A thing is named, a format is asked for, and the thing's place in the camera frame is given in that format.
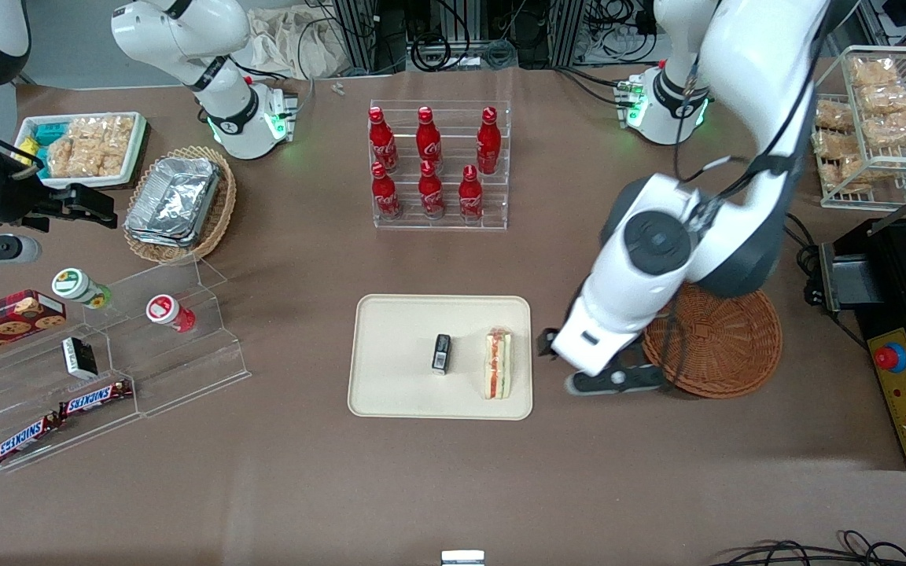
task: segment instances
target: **emergency stop button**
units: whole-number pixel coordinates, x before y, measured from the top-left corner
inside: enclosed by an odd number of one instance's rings
[[[897,343],[887,343],[873,352],[873,362],[879,369],[901,373],[906,369],[906,350]]]

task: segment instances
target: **acrylic bottle rack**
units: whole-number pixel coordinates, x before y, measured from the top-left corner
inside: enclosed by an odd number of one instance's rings
[[[383,219],[373,205],[373,222],[378,229],[393,230],[506,230],[510,219],[510,137],[513,132],[513,113],[508,101],[372,101],[384,111],[388,125],[393,130],[398,152],[398,167],[391,173],[396,193],[403,207],[399,219]],[[436,127],[442,135],[443,202],[446,215],[432,221],[425,217],[418,179],[421,177],[418,145],[414,134],[418,131],[418,108],[432,108]],[[482,185],[481,222],[468,223],[460,216],[458,189],[463,179],[464,165],[477,164],[477,130],[481,128],[481,111],[492,106],[499,111],[499,131],[503,143],[499,152],[499,166],[493,175],[478,175]],[[366,143],[370,165],[375,161],[373,146]],[[366,192],[373,177],[366,169]]]
[[[69,302],[68,325],[30,336],[0,354],[0,442],[23,430],[58,403],[128,379],[135,391],[85,413],[7,458],[14,470],[74,447],[137,419],[165,412],[249,377],[240,341],[223,325],[212,287],[226,280],[204,260],[188,255],[108,285],[110,303],[83,309]],[[193,329],[177,333],[155,325],[145,305],[155,295],[173,295],[197,316]],[[76,379],[65,370],[61,341],[74,336],[94,352],[98,377]]]

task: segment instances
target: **red cookie box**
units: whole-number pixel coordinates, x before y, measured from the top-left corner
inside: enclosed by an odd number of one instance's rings
[[[64,304],[33,289],[0,300],[0,345],[64,324]]]

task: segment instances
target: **coca-cola bottle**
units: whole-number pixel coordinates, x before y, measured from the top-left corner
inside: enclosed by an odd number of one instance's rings
[[[503,134],[495,124],[499,112],[494,107],[486,107],[481,112],[481,129],[477,132],[477,168],[482,175],[493,175],[499,167],[499,151],[503,147]]]
[[[425,218],[438,221],[446,214],[443,203],[443,183],[436,176],[436,165],[432,161],[422,161],[422,178],[418,179],[418,193],[422,195],[422,207]]]
[[[373,164],[373,200],[377,204],[380,218],[392,221],[402,215],[403,209],[400,208],[400,200],[396,197],[393,179],[389,178],[387,167],[380,161]]]
[[[481,182],[477,180],[477,168],[467,165],[463,168],[460,182],[460,215],[467,222],[481,220]]]
[[[414,134],[418,143],[418,157],[422,161],[431,161],[436,166],[436,172],[443,170],[443,145],[439,129],[432,122],[432,109],[423,106],[418,108],[418,133]]]
[[[373,155],[377,161],[387,168],[387,172],[393,173],[396,169],[396,143],[384,119],[384,111],[378,106],[370,108],[370,143],[373,144]]]

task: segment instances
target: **wicker basket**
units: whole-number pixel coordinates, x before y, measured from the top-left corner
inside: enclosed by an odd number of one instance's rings
[[[710,399],[747,395],[767,382],[781,359],[781,323],[761,291],[721,300],[684,285],[661,363],[666,320],[655,319],[645,329],[645,355],[662,366],[670,383],[689,393]]]
[[[233,215],[233,207],[237,203],[237,179],[234,178],[233,172],[230,170],[230,165],[226,162],[226,158],[222,157],[222,155],[215,150],[209,149],[208,147],[195,146],[176,149],[154,161],[152,165],[149,165],[147,171],[139,177],[139,182],[135,186],[135,193],[132,193],[131,201],[128,204],[129,209],[134,207],[135,201],[142,192],[142,186],[145,185],[146,179],[149,178],[149,173],[152,172],[152,169],[154,169],[160,159],[165,159],[167,157],[184,157],[187,159],[205,158],[213,164],[219,165],[219,168],[222,169],[222,175],[219,177],[219,185],[215,188],[215,197],[212,198],[212,208],[208,209],[208,217],[204,221],[204,226],[201,227],[201,237],[199,237],[198,243],[192,248],[176,248],[173,246],[147,244],[144,243],[144,241],[133,239],[133,237],[129,235],[128,230],[125,230],[125,240],[128,241],[128,244],[132,248],[132,251],[135,252],[135,255],[149,261],[164,263],[182,258],[191,253],[198,258],[204,258],[206,255],[211,254],[212,250],[215,250],[215,247],[219,244],[219,240],[223,239],[226,228],[229,228],[230,216]]]

